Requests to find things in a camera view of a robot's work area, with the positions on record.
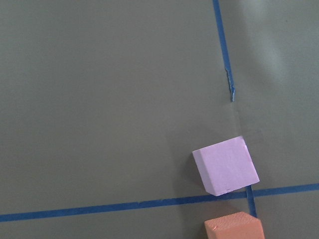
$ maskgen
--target pink cube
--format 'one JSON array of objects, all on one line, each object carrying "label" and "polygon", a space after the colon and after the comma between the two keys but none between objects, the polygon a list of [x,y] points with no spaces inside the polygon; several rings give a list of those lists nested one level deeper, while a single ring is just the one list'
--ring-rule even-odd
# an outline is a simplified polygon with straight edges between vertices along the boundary
[{"label": "pink cube", "polygon": [[198,149],[193,155],[205,190],[212,195],[259,182],[243,136]]}]

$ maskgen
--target blue line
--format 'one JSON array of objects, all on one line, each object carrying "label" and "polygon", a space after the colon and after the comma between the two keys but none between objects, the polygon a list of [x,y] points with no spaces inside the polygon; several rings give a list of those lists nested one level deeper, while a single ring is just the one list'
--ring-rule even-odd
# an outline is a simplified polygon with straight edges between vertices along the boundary
[{"label": "blue line", "polygon": [[[253,193],[255,197],[264,197],[264,196],[308,192],[308,191],[316,191],[316,190],[319,190],[319,183],[292,186],[292,187],[283,187],[283,188],[254,190]],[[110,205],[92,206],[92,207],[83,207],[83,208],[69,208],[69,209],[60,209],[60,210],[30,212],[30,213],[6,214],[6,215],[0,215],[0,222],[65,217],[65,216],[74,216],[74,215],[92,214],[92,213],[106,213],[106,212],[183,205],[183,204],[192,204],[192,203],[215,202],[215,201],[224,201],[224,200],[232,200],[232,199],[244,199],[246,197],[247,197],[246,192],[235,192],[235,193],[227,193],[218,197],[215,197],[213,195],[203,195],[203,196],[194,196],[194,197],[185,197],[185,198],[170,198],[170,199],[163,199],[163,200],[134,202],[134,203],[119,203],[119,204],[110,204]]]},{"label": "blue line", "polygon": [[245,192],[236,192],[236,193],[224,194],[219,197],[216,197],[213,195],[204,195],[204,196],[170,198],[170,199],[163,199],[163,200],[152,200],[152,201],[134,202],[134,203],[119,203],[119,204],[110,204],[110,205],[92,206],[92,207],[83,207],[83,208],[40,211],[40,212],[31,212],[31,213],[6,214],[6,215],[0,215],[0,222],[65,217],[65,216],[73,216],[73,215],[115,212],[115,211],[133,210],[133,209],[142,209],[142,208],[191,204],[191,203],[224,201],[224,200],[230,200],[230,199],[241,199],[245,197],[246,197]]},{"label": "blue line", "polygon": [[234,80],[233,80],[233,74],[231,73],[230,60],[229,60],[229,56],[228,56],[227,43],[226,43],[224,26],[223,26],[223,21],[222,21],[222,17],[221,17],[220,7],[219,7],[219,1],[213,0],[213,5],[214,5],[220,47],[221,47],[221,51],[222,51],[223,59],[224,59],[224,67],[225,67],[225,70],[227,73],[229,91],[231,94],[230,100],[231,100],[231,102],[233,102],[235,100],[235,84],[234,84]]},{"label": "blue line", "polygon": [[250,215],[257,217],[254,194],[253,194],[251,185],[246,187],[246,193],[247,193],[247,201],[248,201]]}]

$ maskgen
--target salmon-colored block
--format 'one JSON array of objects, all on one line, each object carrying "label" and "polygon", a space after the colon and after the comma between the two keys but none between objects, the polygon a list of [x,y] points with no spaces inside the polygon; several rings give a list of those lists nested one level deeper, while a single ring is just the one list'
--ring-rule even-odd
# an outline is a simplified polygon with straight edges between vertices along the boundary
[{"label": "salmon-colored block", "polygon": [[209,239],[265,239],[261,221],[239,212],[205,222]]}]

